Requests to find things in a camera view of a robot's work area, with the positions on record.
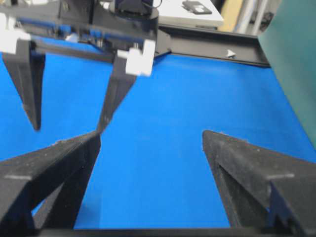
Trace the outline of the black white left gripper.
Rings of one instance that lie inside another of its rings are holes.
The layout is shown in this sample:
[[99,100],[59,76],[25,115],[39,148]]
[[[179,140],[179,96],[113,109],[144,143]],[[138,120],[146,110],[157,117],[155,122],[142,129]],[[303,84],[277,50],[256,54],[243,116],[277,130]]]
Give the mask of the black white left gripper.
[[136,76],[152,73],[156,9],[151,0],[1,1],[2,60],[33,129],[39,131],[45,55],[33,51],[36,37],[90,43],[117,54],[96,127],[101,135]]

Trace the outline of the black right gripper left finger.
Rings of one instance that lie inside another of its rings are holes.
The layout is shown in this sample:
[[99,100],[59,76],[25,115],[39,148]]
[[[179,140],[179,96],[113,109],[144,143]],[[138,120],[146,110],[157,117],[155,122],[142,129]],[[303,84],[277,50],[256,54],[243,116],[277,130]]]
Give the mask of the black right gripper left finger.
[[76,237],[74,225],[101,146],[91,132],[0,163],[3,237]]

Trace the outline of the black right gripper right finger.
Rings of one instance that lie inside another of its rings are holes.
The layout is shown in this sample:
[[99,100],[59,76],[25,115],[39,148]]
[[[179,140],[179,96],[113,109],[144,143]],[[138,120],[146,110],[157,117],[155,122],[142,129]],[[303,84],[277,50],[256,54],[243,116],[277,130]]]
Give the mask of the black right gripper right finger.
[[203,151],[232,227],[316,234],[316,165],[206,130]]

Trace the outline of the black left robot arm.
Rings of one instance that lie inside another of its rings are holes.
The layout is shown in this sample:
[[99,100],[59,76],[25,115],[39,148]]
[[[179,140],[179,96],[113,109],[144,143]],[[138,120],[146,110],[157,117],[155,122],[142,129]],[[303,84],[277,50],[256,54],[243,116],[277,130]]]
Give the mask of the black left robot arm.
[[102,133],[139,76],[152,74],[159,40],[151,0],[3,0],[0,52],[34,130],[41,127],[46,55],[113,66],[97,124]]

